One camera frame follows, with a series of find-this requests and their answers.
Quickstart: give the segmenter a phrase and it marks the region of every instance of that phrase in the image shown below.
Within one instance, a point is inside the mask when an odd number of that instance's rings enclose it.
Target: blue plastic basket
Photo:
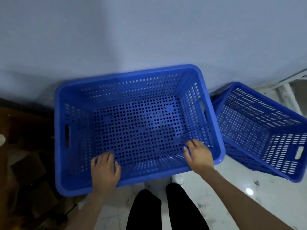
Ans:
[[[214,164],[225,157],[194,65],[69,81],[55,93],[56,187],[63,196],[90,193],[90,161],[106,151],[122,167],[118,186],[189,171],[183,146],[192,138],[209,147]]]
[[[239,82],[212,104],[227,155],[251,170],[302,180],[307,119]]]

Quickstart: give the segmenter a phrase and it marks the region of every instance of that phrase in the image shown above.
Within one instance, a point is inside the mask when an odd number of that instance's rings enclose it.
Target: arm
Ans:
[[[240,230],[292,229],[214,170],[212,154],[200,141],[193,139],[186,145],[191,155],[184,147],[184,156],[190,168],[213,188]]]
[[[79,210],[78,215],[68,224],[66,230],[93,230],[102,207],[120,179],[120,165],[114,155],[106,152],[91,161],[93,192],[88,201]]]

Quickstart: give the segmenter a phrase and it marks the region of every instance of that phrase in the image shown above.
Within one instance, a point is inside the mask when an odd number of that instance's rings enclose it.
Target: forearm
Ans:
[[[66,230],[93,230],[105,203],[105,197],[89,195],[88,201],[79,210],[77,216],[68,223]]]
[[[209,173],[206,173],[202,178],[206,178],[204,180],[219,196],[240,230],[291,229],[228,182],[216,170],[212,170]]]

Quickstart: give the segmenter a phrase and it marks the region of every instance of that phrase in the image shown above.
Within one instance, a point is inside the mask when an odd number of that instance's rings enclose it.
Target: gray wall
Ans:
[[[0,97],[52,104],[64,80],[193,63],[210,91],[307,67],[307,0],[0,0]]]

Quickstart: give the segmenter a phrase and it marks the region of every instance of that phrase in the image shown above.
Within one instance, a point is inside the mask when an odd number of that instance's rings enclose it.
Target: perforated basket bottom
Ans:
[[[98,108],[96,152],[113,151],[122,178],[183,166],[183,116],[175,96]]]

